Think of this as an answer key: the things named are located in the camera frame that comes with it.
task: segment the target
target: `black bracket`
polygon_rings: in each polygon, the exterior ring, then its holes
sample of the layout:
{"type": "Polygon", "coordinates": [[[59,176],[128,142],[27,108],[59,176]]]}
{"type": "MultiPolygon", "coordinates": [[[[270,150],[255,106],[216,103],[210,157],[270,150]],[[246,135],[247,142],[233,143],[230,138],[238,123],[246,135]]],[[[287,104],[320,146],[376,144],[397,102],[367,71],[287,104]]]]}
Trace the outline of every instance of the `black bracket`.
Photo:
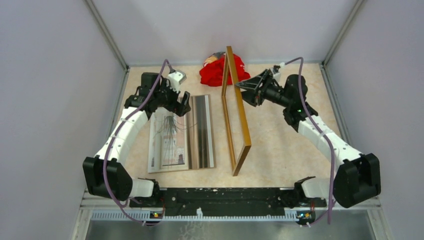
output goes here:
{"type": "Polygon", "coordinates": [[[334,178],[333,195],[350,208],[381,193],[380,162],[372,153],[340,165],[334,178]]]}
{"type": "MultiPolygon", "coordinates": [[[[103,161],[96,157],[86,157],[82,169],[84,170],[85,181],[88,192],[91,195],[110,199],[111,196],[106,189],[103,179],[103,161]]],[[[133,180],[120,162],[116,158],[106,163],[107,181],[110,188],[119,201],[128,199],[133,188],[133,180]]]]}

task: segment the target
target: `white arm segment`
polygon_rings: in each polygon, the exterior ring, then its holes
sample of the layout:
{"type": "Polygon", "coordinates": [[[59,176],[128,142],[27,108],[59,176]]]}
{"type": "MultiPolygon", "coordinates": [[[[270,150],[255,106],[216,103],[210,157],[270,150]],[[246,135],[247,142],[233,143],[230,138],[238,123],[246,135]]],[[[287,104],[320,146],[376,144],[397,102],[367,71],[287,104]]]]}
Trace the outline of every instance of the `white arm segment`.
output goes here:
{"type": "MultiPolygon", "coordinates": [[[[178,92],[180,90],[180,84],[186,79],[186,74],[182,71],[174,71],[173,73],[168,74],[167,78],[169,79],[171,87],[178,92]]],[[[136,140],[137,135],[140,130],[148,122],[148,117],[145,111],[138,111],[128,120],[125,118],[134,112],[137,108],[128,107],[122,110],[122,116],[119,118],[116,127],[113,129],[111,136],[107,139],[107,142],[103,147],[96,153],[100,158],[104,158],[106,155],[106,150],[112,140],[115,138],[113,146],[110,149],[108,160],[117,159],[118,163],[121,163],[125,168],[125,161],[127,160],[130,149],[136,140]],[[119,130],[118,134],[115,135],[117,128],[122,125],[122,128],[119,130]]],[[[129,194],[129,198],[134,197],[150,197],[153,193],[154,183],[146,179],[132,178],[132,189],[129,194]]]]}
{"type": "MultiPolygon", "coordinates": [[[[324,134],[330,139],[335,156],[334,170],[337,172],[343,160],[352,161],[360,157],[360,151],[351,147],[343,141],[334,131],[332,131],[321,119],[320,116],[312,116],[318,127],[323,131],[319,133],[309,118],[299,122],[298,133],[308,138],[315,147],[331,161],[331,152],[329,144],[324,139],[324,134]]],[[[311,178],[302,183],[302,189],[307,198],[325,198],[329,197],[330,179],[329,178],[311,178]]]]}

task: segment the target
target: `artwork print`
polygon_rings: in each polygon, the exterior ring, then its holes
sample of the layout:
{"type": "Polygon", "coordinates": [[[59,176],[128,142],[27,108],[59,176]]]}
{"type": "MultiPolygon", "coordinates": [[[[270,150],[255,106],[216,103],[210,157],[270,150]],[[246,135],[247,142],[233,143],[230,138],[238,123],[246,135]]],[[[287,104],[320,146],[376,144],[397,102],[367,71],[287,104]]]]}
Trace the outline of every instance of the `artwork print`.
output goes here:
{"type": "Polygon", "coordinates": [[[180,117],[160,107],[150,118],[148,173],[214,168],[210,96],[191,96],[180,117]]]}

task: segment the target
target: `marble-patterned surface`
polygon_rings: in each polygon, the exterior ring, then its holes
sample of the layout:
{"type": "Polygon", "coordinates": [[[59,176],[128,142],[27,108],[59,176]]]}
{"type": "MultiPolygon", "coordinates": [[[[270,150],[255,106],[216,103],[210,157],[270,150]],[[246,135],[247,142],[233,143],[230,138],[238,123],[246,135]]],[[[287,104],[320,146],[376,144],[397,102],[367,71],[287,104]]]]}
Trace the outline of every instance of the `marble-patterned surface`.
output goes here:
{"type": "MultiPolygon", "coordinates": [[[[246,65],[251,76],[262,72],[271,64],[246,65]]],[[[125,163],[128,173],[135,178],[156,179],[161,187],[291,187],[307,176],[328,177],[330,163],[303,136],[295,132],[284,121],[283,108],[271,102],[252,107],[244,104],[252,148],[238,176],[232,176],[230,157],[225,131],[221,87],[200,84],[199,70],[202,66],[173,66],[187,75],[181,91],[192,95],[210,94],[212,110],[213,140],[216,167],[176,172],[147,173],[149,129],[148,122],[135,140],[125,163]]],[[[123,102],[140,85],[143,72],[159,72],[160,66],[132,67],[129,72],[123,102]]],[[[280,82],[284,84],[290,74],[299,71],[298,64],[290,64],[282,70],[280,82]]],[[[302,75],[309,92],[307,101],[336,133],[339,133],[327,90],[318,64],[305,64],[302,75]]],[[[227,89],[228,110],[233,132],[236,157],[243,141],[235,103],[233,86],[227,89]]]]}

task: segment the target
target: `metal frame edge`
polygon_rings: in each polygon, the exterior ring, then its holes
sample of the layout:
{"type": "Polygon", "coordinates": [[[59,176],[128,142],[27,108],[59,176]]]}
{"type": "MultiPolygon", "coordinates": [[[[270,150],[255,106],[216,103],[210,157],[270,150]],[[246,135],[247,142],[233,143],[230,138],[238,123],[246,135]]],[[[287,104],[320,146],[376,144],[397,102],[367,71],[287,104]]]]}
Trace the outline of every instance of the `metal frame edge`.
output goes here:
{"type": "Polygon", "coordinates": [[[375,240],[393,240],[392,231],[386,220],[383,209],[368,210],[369,222],[374,232],[375,240]]]}
{"type": "Polygon", "coordinates": [[[119,91],[119,96],[118,96],[118,99],[116,100],[115,113],[113,114],[113,118],[112,118],[112,121],[110,123],[109,133],[107,134],[106,139],[108,139],[109,136],[112,134],[112,131],[115,128],[115,123],[118,121],[119,112],[121,110],[121,104],[122,104],[122,101],[123,101],[125,87],[127,86],[129,75],[130,75],[130,69],[127,68],[124,72],[124,75],[123,75],[122,85],[120,86],[120,91],[119,91]]]}
{"type": "Polygon", "coordinates": [[[79,210],[71,240],[86,240],[92,215],[93,211],[91,209],[79,210]]]}
{"type": "Polygon", "coordinates": [[[328,51],[327,55],[325,56],[324,61],[322,62],[322,65],[325,67],[329,64],[331,58],[333,57],[334,53],[336,52],[337,48],[339,47],[340,43],[346,36],[346,33],[349,31],[349,28],[351,27],[352,23],[354,22],[356,16],[358,15],[359,11],[364,6],[364,3],[367,0],[357,0],[355,5],[353,6],[353,9],[350,11],[349,16],[347,17],[346,21],[344,22],[343,26],[341,27],[340,31],[337,34],[337,37],[335,38],[334,42],[332,43],[330,50],[328,51]]]}
{"type": "Polygon", "coordinates": [[[118,45],[116,44],[108,27],[106,26],[105,21],[103,21],[103,18],[100,15],[99,11],[97,10],[97,7],[94,4],[93,0],[83,0],[83,1],[86,7],[88,8],[89,12],[91,13],[92,17],[94,18],[94,21],[96,22],[101,34],[103,35],[104,40],[106,41],[106,43],[109,45],[110,49],[112,50],[113,55],[119,61],[123,69],[128,69],[127,62],[125,61],[121,51],[118,48],[118,45]]]}
{"type": "Polygon", "coordinates": [[[319,68],[321,70],[322,78],[324,79],[325,88],[327,89],[328,97],[330,99],[331,107],[334,112],[335,121],[337,122],[341,138],[346,143],[351,144],[351,136],[349,134],[349,130],[342,113],[342,107],[340,106],[339,100],[337,99],[337,94],[334,89],[333,81],[328,73],[328,67],[324,66],[324,64],[321,63],[319,65],[319,68]]]}

